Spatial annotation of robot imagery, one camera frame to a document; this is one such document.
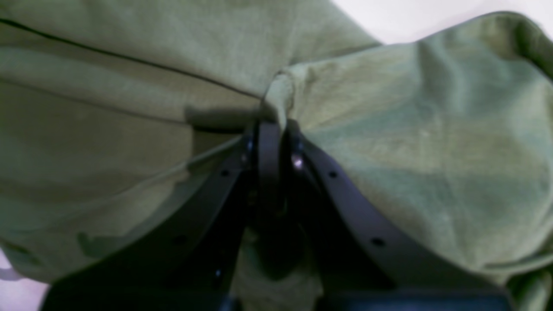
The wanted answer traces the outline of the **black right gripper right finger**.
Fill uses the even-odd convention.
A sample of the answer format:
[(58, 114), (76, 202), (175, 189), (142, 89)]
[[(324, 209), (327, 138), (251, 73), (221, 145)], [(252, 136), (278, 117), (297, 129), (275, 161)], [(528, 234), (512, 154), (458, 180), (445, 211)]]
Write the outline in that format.
[(337, 162), (285, 130), (288, 205), (313, 248), (317, 311), (512, 311), (510, 295), (422, 246), (388, 220)]

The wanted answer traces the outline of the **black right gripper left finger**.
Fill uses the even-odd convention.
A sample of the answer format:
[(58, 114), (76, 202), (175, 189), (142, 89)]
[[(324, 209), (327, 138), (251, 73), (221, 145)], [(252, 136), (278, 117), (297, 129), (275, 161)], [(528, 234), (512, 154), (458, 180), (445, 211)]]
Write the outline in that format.
[(247, 126), (200, 189), (146, 236), (57, 281), (42, 311), (241, 311), (230, 284), (248, 225), (283, 217), (281, 129)]

